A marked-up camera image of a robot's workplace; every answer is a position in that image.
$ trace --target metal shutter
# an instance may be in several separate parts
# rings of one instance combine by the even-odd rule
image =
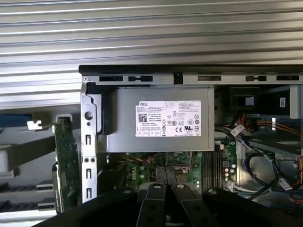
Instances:
[[[303,63],[303,1],[0,0],[0,109],[80,102],[80,64]]]

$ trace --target metal frame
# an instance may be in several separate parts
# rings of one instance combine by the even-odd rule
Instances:
[[[98,132],[101,131],[101,95],[88,94],[88,84],[102,87],[172,87],[214,85],[300,85],[303,84],[303,65],[85,65],[81,88],[81,155],[82,201],[97,196]],[[279,80],[280,76],[293,76],[294,80]],[[122,81],[100,82],[99,76],[123,76]],[[151,82],[141,82],[141,76],[152,76]],[[176,85],[176,77],[182,83]],[[258,76],[266,76],[259,81]]]

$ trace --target white label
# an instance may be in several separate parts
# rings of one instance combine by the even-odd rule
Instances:
[[[200,101],[146,101],[136,106],[136,137],[201,136]]]
[[[280,107],[285,108],[286,98],[280,98]]]
[[[284,180],[284,178],[280,178],[280,179],[279,179],[279,185],[280,185],[285,191],[292,189],[292,187],[286,182],[286,180]]]
[[[234,137],[236,137],[237,135],[239,135],[243,130],[245,129],[245,127],[241,124],[239,124],[236,128],[234,128],[231,131],[231,135],[233,135]]]

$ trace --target green circuit board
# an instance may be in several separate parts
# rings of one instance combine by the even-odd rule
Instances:
[[[54,125],[54,136],[59,166],[63,211],[76,207],[80,193],[80,170],[71,121],[68,117],[59,119]]]
[[[172,166],[177,181],[193,185],[199,193],[205,187],[224,187],[227,168],[228,178],[236,180],[233,166],[237,163],[237,156],[234,141],[222,140],[218,143],[223,144],[223,149],[207,152],[125,154],[122,158],[125,174],[120,186],[139,189],[143,183],[156,182],[157,166]]]
[[[227,180],[237,180],[237,154],[235,141],[225,140],[222,144],[224,145],[222,154],[223,187],[225,187]]]
[[[191,169],[187,174],[187,183],[192,184],[198,193],[202,192],[202,166],[202,152],[194,152],[192,157]]]
[[[139,189],[143,183],[156,182],[156,167],[164,166],[165,153],[130,153],[123,156],[123,186]]]

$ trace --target cable connector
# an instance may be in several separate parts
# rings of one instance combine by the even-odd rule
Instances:
[[[237,183],[233,180],[228,180],[226,182],[226,188],[231,192],[236,192],[235,186],[237,186]]]

